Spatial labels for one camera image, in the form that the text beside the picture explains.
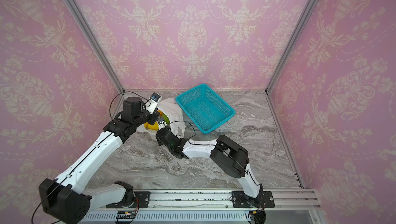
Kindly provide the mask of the aluminium corner post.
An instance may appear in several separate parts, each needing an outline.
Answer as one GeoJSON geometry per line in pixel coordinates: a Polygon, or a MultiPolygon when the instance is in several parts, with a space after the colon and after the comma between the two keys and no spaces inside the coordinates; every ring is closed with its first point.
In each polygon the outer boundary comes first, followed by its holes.
{"type": "Polygon", "coordinates": [[[106,71],[107,75],[109,76],[110,80],[116,87],[118,92],[123,92],[124,87],[120,80],[118,79],[114,69],[112,68],[110,62],[108,61],[105,51],[101,48],[99,41],[95,37],[93,30],[90,28],[88,21],[84,17],[81,8],[79,7],[76,0],[64,0],[66,5],[68,6],[69,11],[71,12],[73,18],[75,19],[77,25],[81,29],[82,33],[84,34],[86,40],[90,44],[92,50],[94,51],[95,55],[97,56],[99,62],[101,63],[102,67],[106,71]]]}
{"type": "Polygon", "coordinates": [[[275,84],[278,80],[278,78],[281,75],[281,72],[283,70],[283,68],[285,67],[287,60],[289,58],[289,56],[291,55],[294,47],[296,46],[302,32],[304,31],[304,28],[307,24],[307,22],[309,21],[309,18],[314,10],[314,8],[317,5],[317,2],[319,0],[307,0],[302,13],[297,21],[297,24],[291,34],[290,39],[288,40],[288,43],[286,44],[285,50],[283,52],[283,54],[281,55],[281,58],[277,64],[277,66],[275,67],[274,73],[271,77],[271,80],[269,82],[269,85],[266,89],[266,94],[269,96],[274,88],[275,88],[275,84]]]}

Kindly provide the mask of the green round fruit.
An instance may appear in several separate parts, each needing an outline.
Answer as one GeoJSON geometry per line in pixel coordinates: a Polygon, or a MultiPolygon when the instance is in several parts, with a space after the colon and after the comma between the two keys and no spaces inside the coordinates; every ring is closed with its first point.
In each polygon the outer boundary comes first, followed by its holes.
{"type": "Polygon", "coordinates": [[[163,117],[164,121],[166,122],[166,124],[169,125],[170,120],[169,120],[168,116],[166,114],[163,114],[162,117],[163,117]]]}

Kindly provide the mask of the yellow banana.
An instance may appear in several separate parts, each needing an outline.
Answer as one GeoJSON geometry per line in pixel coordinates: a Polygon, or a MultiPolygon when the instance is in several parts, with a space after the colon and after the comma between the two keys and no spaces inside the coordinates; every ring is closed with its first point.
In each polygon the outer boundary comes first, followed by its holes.
{"type": "Polygon", "coordinates": [[[156,122],[154,124],[149,124],[148,122],[144,124],[144,128],[146,130],[154,130],[158,131],[159,130],[159,124],[156,122]]]}

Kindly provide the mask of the aluminium front rail frame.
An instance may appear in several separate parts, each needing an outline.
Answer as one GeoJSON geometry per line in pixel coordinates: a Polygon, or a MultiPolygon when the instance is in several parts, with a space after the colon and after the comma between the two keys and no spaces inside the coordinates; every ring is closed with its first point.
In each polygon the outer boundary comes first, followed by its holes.
{"type": "Polygon", "coordinates": [[[138,211],[131,224],[324,224],[324,213],[313,190],[264,189],[274,197],[275,208],[234,208],[233,191],[147,190],[149,207],[122,208],[115,204],[89,212],[78,224],[115,224],[119,211],[138,211]]]}

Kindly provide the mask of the white plastic bag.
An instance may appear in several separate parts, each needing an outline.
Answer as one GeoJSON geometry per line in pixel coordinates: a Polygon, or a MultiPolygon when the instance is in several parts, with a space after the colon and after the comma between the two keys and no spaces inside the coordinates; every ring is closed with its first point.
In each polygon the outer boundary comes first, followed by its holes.
{"type": "MultiPolygon", "coordinates": [[[[168,98],[161,100],[157,108],[159,110],[160,117],[162,117],[163,114],[166,114],[168,116],[170,120],[169,126],[171,128],[171,132],[178,138],[184,137],[186,124],[183,122],[183,111],[176,103],[175,99],[168,98]]],[[[147,132],[153,136],[155,136],[157,133],[157,131],[154,130],[146,130],[144,128],[144,124],[137,128],[137,132],[147,132]]]]}

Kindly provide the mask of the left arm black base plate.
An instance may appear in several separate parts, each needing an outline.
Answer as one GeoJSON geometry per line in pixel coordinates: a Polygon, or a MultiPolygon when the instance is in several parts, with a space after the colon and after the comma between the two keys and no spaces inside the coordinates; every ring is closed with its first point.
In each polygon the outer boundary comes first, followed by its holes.
{"type": "Polygon", "coordinates": [[[147,209],[150,202],[150,195],[151,192],[149,191],[134,192],[133,204],[130,206],[130,208],[135,209],[137,206],[139,206],[140,209],[147,209]]]}

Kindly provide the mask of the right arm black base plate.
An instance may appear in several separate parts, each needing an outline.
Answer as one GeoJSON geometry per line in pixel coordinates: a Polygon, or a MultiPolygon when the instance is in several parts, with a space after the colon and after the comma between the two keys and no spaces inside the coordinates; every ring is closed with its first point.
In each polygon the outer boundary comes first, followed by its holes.
{"type": "Polygon", "coordinates": [[[274,197],[270,191],[261,191],[256,198],[247,196],[243,191],[233,191],[230,201],[234,208],[275,208],[274,197]]]}

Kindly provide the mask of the right aluminium corner post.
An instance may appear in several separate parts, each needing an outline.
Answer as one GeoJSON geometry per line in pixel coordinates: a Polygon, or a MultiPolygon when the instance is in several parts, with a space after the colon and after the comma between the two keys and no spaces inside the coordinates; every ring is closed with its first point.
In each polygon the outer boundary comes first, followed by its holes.
{"type": "Polygon", "coordinates": [[[275,67],[274,73],[271,77],[271,80],[269,82],[269,85],[266,89],[266,94],[269,96],[274,88],[275,88],[275,84],[278,80],[278,78],[281,75],[281,72],[283,70],[283,68],[285,67],[287,60],[289,58],[289,56],[291,55],[294,47],[296,46],[302,32],[304,31],[304,28],[307,24],[307,22],[309,21],[309,18],[314,10],[314,8],[317,5],[317,2],[319,0],[307,0],[302,13],[297,21],[297,24],[291,34],[290,39],[288,40],[288,43],[286,44],[285,50],[283,52],[283,54],[281,55],[281,58],[277,64],[277,66],[275,67]]]}

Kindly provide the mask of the small black electronics board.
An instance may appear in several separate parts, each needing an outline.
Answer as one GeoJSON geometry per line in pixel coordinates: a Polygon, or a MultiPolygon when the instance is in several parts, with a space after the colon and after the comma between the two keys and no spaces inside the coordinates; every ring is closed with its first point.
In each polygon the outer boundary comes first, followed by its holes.
{"type": "Polygon", "coordinates": [[[116,214],[115,224],[131,224],[136,218],[138,211],[119,211],[116,214]]]}

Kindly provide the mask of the left aluminium corner post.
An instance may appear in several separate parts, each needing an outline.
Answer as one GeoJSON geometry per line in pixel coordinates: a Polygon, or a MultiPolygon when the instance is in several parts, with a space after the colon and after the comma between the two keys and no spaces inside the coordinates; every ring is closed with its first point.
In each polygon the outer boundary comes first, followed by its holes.
{"type": "Polygon", "coordinates": [[[118,79],[114,69],[112,68],[110,62],[108,61],[105,51],[101,48],[99,41],[95,37],[93,30],[90,28],[88,21],[84,17],[81,8],[79,7],[76,0],[64,0],[66,5],[68,6],[69,11],[71,12],[73,18],[75,19],[77,25],[81,29],[82,33],[84,34],[86,40],[90,44],[92,50],[94,51],[95,55],[97,56],[99,62],[101,63],[102,67],[106,71],[107,75],[109,76],[110,80],[116,87],[118,92],[123,92],[124,87],[120,80],[118,79]]]}

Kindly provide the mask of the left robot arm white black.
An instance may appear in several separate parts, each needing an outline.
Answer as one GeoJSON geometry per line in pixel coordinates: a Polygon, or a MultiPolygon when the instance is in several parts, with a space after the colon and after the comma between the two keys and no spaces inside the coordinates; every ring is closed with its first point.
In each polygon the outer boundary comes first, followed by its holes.
{"type": "Polygon", "coordinates": [[[124,100],[122,110],[103,129],[97,140],[68,169],[55,179],[45,179],[39,185],[44,213],[64,224],[77,224],[89,212],[115,204],[130,207],[138,200],[134,188],[116,181],[110,186],[88,191],[86,186],[103,163],[120,148],[138,127],[154,124],[160,113],[157,105],[162,97],[153,93],[148,100],[134,95],[124,100]]]}

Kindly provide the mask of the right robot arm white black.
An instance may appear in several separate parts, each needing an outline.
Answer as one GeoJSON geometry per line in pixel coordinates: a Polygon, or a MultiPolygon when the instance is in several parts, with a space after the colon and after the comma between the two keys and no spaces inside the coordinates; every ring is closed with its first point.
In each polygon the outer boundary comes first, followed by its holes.
{"type": "Polygon", "coordinates": [[[178,138],[165,127],[157,132],[156,139],[178,159],[211,159],[227,175],[238,180],[247,197],[259,198],[262,186],[251,171],[249,153],[229,137],[220,135],[214,140],[196,141],[178,138]]]}

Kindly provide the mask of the teal plastic basket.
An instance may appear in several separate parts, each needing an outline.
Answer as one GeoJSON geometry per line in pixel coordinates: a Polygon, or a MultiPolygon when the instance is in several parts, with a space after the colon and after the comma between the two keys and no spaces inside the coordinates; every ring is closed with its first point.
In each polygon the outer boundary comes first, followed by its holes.
{"type": "Polygon", "coordinates": [[[206,84],[191,88],[178,95],[175,100],[204,134],[219,128],[236,114],[235,110],[206,84]]]}

